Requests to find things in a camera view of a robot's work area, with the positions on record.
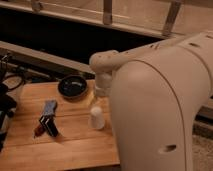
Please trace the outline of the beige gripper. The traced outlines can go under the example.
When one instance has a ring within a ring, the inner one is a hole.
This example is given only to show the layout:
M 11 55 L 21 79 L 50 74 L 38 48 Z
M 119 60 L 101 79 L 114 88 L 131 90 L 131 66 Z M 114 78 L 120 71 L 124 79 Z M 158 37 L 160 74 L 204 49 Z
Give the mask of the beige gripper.
M 112 76 L 108 73 L 101 73 L 95 76 L 95 91 L 92 91 L 89 96 L 88 106 L 92 107 L 98 97 L 106 97 L 109 94 Z

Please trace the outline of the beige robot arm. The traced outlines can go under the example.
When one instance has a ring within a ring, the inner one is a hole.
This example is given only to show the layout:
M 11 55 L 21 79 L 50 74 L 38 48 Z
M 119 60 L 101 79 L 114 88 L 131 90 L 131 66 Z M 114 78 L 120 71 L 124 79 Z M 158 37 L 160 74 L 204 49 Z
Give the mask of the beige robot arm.
M 122 171 L 193 171 L 195 116 L 213 96 L 213 31 L 90 57 Z

